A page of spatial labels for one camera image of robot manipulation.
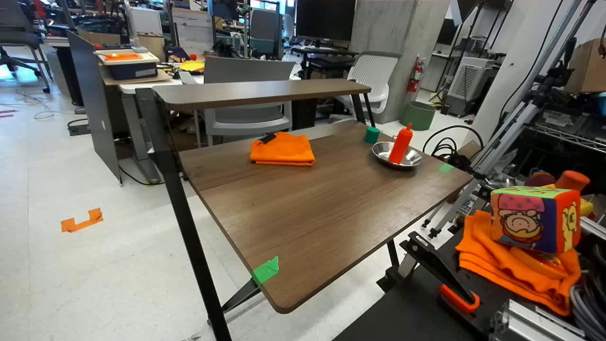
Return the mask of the black monitor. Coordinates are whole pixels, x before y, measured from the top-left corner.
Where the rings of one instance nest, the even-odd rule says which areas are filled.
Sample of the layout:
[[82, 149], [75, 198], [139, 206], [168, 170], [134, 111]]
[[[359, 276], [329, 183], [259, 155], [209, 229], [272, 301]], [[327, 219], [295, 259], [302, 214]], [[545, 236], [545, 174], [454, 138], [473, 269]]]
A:
[[306, 37], [348, 39], [355, 0], [296, 0], [296, 34]]

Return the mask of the black marker on cloth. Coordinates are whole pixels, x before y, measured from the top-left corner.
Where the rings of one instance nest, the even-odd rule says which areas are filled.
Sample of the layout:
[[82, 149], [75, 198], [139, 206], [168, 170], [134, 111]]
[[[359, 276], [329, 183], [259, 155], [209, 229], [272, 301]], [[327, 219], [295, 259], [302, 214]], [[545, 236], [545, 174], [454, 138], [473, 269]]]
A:
[[259, 142], [260, 144], [268, 144], [270, 140], [274, 140], [276, 138], [276, 132], [266, 132], [266, 134], [262, 134], [260, 138], [259, 138]]

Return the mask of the folded orange cloth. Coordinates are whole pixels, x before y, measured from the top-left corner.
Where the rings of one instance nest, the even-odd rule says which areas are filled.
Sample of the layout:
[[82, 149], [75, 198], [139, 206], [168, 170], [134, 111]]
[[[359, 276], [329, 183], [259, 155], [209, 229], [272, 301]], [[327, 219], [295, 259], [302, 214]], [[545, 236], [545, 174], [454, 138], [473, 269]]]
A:
[[257, 164], [310, 166], [315, 161], [310, 140], [289, 132], [276, 132], [268, 144], [253, 140], [247, 157]]

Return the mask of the black orange bar clamp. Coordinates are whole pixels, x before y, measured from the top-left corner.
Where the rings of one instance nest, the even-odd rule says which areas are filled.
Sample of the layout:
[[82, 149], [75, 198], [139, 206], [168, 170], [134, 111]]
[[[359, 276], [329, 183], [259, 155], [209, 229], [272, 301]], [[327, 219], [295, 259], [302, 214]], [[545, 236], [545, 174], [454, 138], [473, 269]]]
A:
[[404, 250], [404, 257], [397, 265], [401, 278], [406, 278], [420, 265], [438, 280], [438, 295], [446, 305], [467, 316], [476, 312], [480, 297], [461, 284], [427, 238], [412, 231], [401, 242], [401, 248]]

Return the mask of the cardboard box on rack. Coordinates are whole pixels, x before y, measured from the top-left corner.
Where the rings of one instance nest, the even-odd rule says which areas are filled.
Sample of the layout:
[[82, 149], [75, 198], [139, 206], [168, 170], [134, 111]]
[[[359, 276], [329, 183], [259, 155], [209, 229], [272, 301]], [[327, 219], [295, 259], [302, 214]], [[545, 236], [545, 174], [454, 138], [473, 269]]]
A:
[[603, 92], [606, 90], [606, 58], [599, 54], [599, 39], [588, 39], [575, 47], [567, 64], [569, 77], [565, 90], [579, 92]]

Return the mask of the orange tape floor marker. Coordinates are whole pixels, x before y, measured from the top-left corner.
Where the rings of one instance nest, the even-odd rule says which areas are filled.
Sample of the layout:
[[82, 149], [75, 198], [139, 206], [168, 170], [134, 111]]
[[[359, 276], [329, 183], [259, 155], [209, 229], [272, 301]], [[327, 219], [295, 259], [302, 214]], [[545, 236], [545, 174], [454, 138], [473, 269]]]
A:
[[60, 231], [62, 233], [75, 233], [75, 231], [86, 229], [86, 227], [99, 223], [99, 221], [103, 221], [101, 210], [90, 208], [90, 210], [86, 210], [86, 215], [82, 219], [75, 219], [75, 217], [62, 219]]

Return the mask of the silver tripod stand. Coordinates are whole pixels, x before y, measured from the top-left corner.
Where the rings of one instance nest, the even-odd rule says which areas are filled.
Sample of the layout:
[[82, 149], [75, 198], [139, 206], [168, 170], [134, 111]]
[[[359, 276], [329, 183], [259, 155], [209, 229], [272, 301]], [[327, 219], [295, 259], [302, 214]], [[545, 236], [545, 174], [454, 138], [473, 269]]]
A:
[[527, 73], [520, 81], [520, 100], [512, 111], [495, 125], [490, 140], [482, 144], [480, 151], [467, 166], [471, 181], [461, 187], [452, 206], [435, 225], [429, 225], [429, 221], [437, 214], [437, 208], [433, 208], [431, 214], [421, 221], [429, 238], [437, 236], [446, 223], [454, 223], [456, 217], [465, 210], [473, 210], [474, 206], [482, 206], [486, 202], [486, 193], [495, 185], [495, 162], [516, 140], [522, 126], [554, 96], [554, 87], [562, 87], [567, 81], [571, 73], [567, 62], [573, 53], [575, 32], [586, 18], [594, 1], [596, 0], [573, 0], [573, 5], [563, 15], [552, 39], [548, 39], [548, 28], [552, 26], [552, 20], [548, 20], [545, 39], [541, 41]]

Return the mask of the grey office chair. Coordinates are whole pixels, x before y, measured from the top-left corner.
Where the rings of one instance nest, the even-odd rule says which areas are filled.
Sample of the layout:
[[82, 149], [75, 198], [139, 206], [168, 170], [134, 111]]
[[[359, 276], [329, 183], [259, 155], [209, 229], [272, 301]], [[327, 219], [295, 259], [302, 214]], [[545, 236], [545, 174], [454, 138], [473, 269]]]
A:
[[289, 60], [207, 56], [204, 83], [217, 89], [219, 102], [202, 109], [206, 144], [289, 130], [291, 102], [277, 102], [262, 89], [287, 81], [291, 70]]

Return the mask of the silver metal pan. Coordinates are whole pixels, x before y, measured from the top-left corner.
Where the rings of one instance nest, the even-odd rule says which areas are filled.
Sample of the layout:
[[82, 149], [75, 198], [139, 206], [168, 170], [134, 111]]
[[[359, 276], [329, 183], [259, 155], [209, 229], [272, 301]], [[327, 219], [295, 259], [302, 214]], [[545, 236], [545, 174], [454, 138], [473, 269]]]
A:
[[408, 147], [399, 162], [391, 162], [389, 161], [391, 147], [393, 147], [391, 142], [376, 142], [370, 145], [370, 155], [378, 162], [382, 162], [385, 166], [393, 166], [393, 168], [414, 168], [421, 162], [421, 151], [418, 151], [414, 147]]

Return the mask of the colourful plush cube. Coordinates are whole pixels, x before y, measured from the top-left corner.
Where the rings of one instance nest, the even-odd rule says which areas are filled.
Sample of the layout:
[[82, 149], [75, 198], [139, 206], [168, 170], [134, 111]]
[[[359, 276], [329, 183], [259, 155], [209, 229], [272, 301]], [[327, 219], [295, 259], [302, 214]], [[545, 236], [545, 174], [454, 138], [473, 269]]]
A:
[[535, 253], [573, 250], [580, 238], [575, 189], [512, 185], [490, 193], [490, 236]]

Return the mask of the box with orange top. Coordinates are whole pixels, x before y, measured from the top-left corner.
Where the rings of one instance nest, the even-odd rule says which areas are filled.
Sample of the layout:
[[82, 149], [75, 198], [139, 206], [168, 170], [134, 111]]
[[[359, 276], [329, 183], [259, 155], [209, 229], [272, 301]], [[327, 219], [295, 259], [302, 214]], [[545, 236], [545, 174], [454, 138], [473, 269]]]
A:
[[96, 56], [113, 79], [154, 77], [158, 58], [149, 51], [98, 49]]

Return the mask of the black table leg frame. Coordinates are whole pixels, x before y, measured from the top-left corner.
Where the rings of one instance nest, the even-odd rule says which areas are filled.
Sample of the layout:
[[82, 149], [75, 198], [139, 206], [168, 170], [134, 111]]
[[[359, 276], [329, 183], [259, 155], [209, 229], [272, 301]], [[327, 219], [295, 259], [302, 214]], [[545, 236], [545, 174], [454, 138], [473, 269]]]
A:
[[232, 293], [224, 303], [219, 301], [211, 272], [202, 250], [200, 236], [187, 202], [181, 176], [183, 166], [168, 128], [166, 104], [158, 98], [153, 89], [137, 89], [134, 92], [135, 106], [143, 117], [145, 130], [151, 142], [147, 155], [158, 168], [164, 187], [170, 198], [171, 212], [177, 221], [177, 229], [194, 274], [196, 287], [200, 291], [207, 323], [213, 331], [215, 341], [230, 341], [228, 325], [224, 314], [243, 301], [251, 299], [260, 291], [259, 284], [249, 278], [236, 293]]

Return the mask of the green tape front corner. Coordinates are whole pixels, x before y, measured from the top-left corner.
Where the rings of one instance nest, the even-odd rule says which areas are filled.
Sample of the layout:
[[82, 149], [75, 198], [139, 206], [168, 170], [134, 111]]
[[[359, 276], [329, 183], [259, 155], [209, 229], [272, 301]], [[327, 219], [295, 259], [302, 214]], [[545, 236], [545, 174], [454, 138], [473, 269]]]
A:
[[255, 284], [262, 286], [264, 282], [268, 282], [277, 272], [279, 272], [279, 257], [274, 255], [274, 257], [266, 259], [264, 263], [260, 263], [259, 267], [255, 267], [251, 270], [251, 278], [253, 278]]

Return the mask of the green bin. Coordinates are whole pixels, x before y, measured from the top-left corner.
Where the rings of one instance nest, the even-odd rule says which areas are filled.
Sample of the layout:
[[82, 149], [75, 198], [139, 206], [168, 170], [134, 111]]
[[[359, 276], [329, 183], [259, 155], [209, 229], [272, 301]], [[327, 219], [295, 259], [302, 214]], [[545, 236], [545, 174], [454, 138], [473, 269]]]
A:
[[414, 130], [427, 130], [433, 121], [435, 108], [423, 102], [408, 102], [399, 117], [401, 125], [410, 125]]

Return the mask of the dark grey divider panel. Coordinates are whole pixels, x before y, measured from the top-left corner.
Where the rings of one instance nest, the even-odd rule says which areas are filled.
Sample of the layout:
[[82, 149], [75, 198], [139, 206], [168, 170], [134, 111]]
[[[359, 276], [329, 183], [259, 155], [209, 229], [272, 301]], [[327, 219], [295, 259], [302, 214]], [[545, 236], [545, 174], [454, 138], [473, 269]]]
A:
[[113, 142], [113, 126], [107, 113], [103, 81], [99, 75], [98, 58], [92, 53], [92, 43], [73, 32], [67, 34], [67, 43], [81, 100], [88, 119], [92, 149], [117, 178], [117, 181], [122, 181]]

